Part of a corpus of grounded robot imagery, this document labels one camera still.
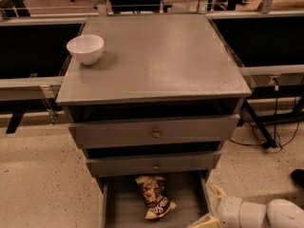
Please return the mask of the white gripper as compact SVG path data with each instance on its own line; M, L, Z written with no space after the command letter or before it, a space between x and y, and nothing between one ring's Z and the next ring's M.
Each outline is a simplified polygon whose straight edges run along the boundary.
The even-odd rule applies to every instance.
M218 219L205 215L187 228L267 228L266 206L245 201L241 198L226 197L217 207Z

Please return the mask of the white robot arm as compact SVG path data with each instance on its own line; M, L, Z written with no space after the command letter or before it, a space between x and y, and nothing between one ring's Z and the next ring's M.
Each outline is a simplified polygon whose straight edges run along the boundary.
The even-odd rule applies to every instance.
M304 210L286 199L273 199L265 205L227 197L219 202L216 213L187 228L304 228Z

